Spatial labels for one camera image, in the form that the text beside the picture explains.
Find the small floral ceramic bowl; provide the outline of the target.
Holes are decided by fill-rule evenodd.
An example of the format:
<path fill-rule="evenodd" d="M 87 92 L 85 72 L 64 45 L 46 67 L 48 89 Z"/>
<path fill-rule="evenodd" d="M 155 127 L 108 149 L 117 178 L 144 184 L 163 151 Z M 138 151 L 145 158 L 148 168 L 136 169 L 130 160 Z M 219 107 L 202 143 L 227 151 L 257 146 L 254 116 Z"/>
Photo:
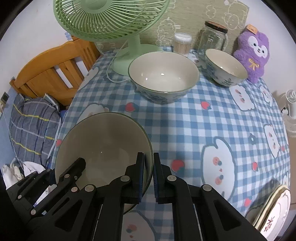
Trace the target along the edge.
<path fill-rule="evenodd" d="M 76 181 L 77 186 L 108 185 L 124 175 L 127 166 L 136 163 L 139 152 L 145 155 L 142 190 L 146 192 L 152 179 L 154 155 L 144 128 L 125 114 L 98 113 L 75 125 L 62 140 L 55 161 L 55 178 L 59 179 L 78 158 L 83 158 L 86 167 Z"/>

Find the cotton swab container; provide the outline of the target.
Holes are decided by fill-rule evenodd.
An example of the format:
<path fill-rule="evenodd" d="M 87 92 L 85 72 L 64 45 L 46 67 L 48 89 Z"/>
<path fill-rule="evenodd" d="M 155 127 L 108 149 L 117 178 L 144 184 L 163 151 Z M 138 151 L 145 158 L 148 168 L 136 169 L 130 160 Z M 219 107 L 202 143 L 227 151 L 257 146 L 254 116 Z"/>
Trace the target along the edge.
<path fill-rule="evenodd" d="M 192 36 L 186 33 L 175 33 L 173 52 L 188 56 L 192 44 Z"/>

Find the purple plush bunny toy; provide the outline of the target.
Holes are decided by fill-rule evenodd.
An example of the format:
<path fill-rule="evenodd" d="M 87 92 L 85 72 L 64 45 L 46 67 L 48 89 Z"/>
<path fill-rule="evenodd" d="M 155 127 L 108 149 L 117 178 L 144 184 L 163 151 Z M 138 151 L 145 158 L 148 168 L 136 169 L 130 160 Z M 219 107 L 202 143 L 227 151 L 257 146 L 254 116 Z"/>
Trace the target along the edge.
<path fill-rule="evenodd" d="M 264 75 L 264 67 L 269 60 L 269 39 L 253 25 L 247 25 L 238 36 L 238 49 L 233 56 L 244 66 L 248 81 L 256 84 Z"/>

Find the cream plate gold rim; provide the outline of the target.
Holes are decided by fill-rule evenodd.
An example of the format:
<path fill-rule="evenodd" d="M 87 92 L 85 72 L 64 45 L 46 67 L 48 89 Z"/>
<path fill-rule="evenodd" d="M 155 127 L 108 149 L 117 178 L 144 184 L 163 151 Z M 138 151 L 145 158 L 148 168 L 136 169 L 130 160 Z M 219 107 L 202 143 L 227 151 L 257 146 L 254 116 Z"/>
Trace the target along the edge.
<path fill-rule="evenodd" d="M 267 206 L 267 202 L 268 200 L 271 198 L 271 196 L 274 194 L 274 192 L 272 192 L 272 194 L 269 196 L 269 198 L 267 199 L 267 201 L 265 202 L 264 206 L 262 207 L 262 209 L 260 209 L 260 212 L 258 213 L 258 215 L 256 216 L 256 218 L 254 219 L 254 222 L 253 222 L 253 226 L 258 230 L 260 231 L 260 228 L 262 227 L 262 221 L 264 219 L 263 217 L 263 214 L 265 213 L 265 210 L 266 210 L 266 206 Z"/>

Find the grey plaid pillow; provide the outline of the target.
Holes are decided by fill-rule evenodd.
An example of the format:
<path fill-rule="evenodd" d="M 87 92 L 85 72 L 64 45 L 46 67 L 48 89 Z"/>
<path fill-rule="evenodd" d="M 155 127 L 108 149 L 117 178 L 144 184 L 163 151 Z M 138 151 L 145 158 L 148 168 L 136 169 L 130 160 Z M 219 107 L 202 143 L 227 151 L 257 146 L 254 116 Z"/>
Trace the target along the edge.
<path fill-rule="evenodd" d="M 59 104 L 50 95 L 31 98 L 18 94 L 9 122 L 11 143 L 17 160 L 48 167 L 62 124 Z"/>

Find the green desk fan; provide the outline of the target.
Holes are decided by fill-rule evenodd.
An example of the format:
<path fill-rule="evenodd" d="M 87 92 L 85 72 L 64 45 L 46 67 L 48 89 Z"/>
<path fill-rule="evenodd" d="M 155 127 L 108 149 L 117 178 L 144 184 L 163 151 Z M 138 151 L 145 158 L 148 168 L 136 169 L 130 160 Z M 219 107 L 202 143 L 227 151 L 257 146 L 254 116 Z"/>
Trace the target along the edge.
<path fill-rule="evenodd" d="M 112 70 L 127 76 L 135 58 L 161 51 L 151 44 L 141 44 L 140 34 L 165 13 L 169 1 L 147 0 L 55 0 L 53 11 L 60 26 L 71 35 L 92 42 L 126 40 L 128 46 L 116 54 Z"/>

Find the glass jar black lid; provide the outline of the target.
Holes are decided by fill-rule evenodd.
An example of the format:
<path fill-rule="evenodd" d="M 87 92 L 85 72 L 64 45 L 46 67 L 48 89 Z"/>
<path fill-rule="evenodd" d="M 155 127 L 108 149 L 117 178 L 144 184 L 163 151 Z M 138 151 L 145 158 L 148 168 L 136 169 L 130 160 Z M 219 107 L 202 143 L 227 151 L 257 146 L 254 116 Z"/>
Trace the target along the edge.
<path fill-rule="evenodd" d="M 205 26 L 201 32 L 199 40 L 197 59 L 205 60 L 205 52 L 207 49 L 217 49 L 224 51 L 228 44 L 228 29 L 221 24 L 213 21 L 205 21 Z"/>

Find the white plate red floral rim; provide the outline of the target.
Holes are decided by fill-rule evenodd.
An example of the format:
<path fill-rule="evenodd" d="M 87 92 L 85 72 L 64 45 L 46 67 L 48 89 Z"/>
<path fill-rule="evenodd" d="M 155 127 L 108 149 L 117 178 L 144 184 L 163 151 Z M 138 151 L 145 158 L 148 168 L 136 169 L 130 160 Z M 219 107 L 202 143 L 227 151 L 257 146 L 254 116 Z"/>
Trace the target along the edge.
<path fill-rule="evenodd" d="M 267 240 L 275 240 L 280 233 L 290 209 L 291 195 L 286 185 L 278 187 L 267 202 L 265 213 L 263 214 L 262 227 L 260 233 Z"/>

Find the blue checkered tablecloth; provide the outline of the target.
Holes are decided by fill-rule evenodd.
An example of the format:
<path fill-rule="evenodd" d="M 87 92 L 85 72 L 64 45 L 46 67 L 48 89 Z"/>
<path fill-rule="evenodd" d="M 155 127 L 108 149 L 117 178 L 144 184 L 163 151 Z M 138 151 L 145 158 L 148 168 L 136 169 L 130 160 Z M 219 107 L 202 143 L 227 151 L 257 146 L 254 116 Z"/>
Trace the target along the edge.
<path fill-rule="evenodd" d="M 156 104 L 108 70 L 112 52 L 92 66 L 66 113 L 57 145 L 89 114 L 130 116 L 146 131 L 161 162 L 187 183 L 211 184 L 248 221 L 279 185 L 290 184 L 290 152 L 281 112 L 264 80 L 224 88 L 201 71 L 185 96 Z"/>

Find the large floral ceramic bowl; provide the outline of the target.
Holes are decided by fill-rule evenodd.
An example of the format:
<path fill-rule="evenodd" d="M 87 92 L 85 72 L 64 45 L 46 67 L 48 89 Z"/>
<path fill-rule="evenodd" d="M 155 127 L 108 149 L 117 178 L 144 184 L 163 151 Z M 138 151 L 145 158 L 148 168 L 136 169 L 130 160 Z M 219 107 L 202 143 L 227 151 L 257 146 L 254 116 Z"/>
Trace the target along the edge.
<path fill-rule="evenodd" d="M 200 79 L 200 72 L 192 60 L 166 51 L 137 57 L 130 63 L 128 75 L 136 92 L 157 104 L 177 101 Z"/>

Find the wall power socket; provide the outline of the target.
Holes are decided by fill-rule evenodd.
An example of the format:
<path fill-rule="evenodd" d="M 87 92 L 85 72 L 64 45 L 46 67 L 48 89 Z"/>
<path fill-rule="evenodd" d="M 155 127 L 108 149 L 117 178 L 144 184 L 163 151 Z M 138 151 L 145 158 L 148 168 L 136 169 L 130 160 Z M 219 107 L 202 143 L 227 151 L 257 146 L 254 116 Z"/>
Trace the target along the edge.
<path fill-rule="evenodd" d="M 9 107 L 9 95 L 4 92 L 3 95 L 1 96 L 0 104 L 1 104 L 1 115 L 3 114 L 4 110 Z"/>

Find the white floor fan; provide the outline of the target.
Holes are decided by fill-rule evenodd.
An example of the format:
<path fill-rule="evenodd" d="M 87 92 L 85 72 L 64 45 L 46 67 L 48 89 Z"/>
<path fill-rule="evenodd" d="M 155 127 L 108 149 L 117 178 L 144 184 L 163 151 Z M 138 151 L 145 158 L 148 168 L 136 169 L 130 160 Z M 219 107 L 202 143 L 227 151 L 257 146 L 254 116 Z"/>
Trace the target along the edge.
<path fill-rule="evenodd" d="M 282 113 L 289 115 L 295 119 L 296 116 L 296 93 L 295 90 L 289 89 L 285 93 L 285 106 L 281 110 Z"/>

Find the green patterned wall mat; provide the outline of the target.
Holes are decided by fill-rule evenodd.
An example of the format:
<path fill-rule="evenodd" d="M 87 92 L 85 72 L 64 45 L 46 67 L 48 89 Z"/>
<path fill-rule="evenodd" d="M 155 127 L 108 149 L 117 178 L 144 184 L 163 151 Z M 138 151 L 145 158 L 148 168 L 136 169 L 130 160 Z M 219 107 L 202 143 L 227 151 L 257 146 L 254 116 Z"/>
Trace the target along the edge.
<path fill-rule="evenodd" d="M 192 36 L 192 48 L 198 49 L 205 21 L 228 29 L 225 51 L 229 54 L 237 45 L 237 37 L 246 25 L 249 6 L 243 1 L 170 1 L 164 15 L 140 34 L 142 44 L 172 46 L 175 33 Z"/>

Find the medium floral ceramic bowl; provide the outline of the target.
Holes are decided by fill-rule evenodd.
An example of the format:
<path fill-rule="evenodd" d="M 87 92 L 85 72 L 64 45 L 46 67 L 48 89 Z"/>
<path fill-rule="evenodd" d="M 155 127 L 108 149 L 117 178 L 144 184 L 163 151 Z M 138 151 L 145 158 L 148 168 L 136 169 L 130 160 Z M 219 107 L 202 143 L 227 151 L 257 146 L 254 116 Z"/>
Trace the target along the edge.
<path fill-rule="evenodd" d="M 245 67 L 233 56 L 217 49 L 205 51 L 206 70 L 218 84 L 231 87 L 248 78 Z"/>

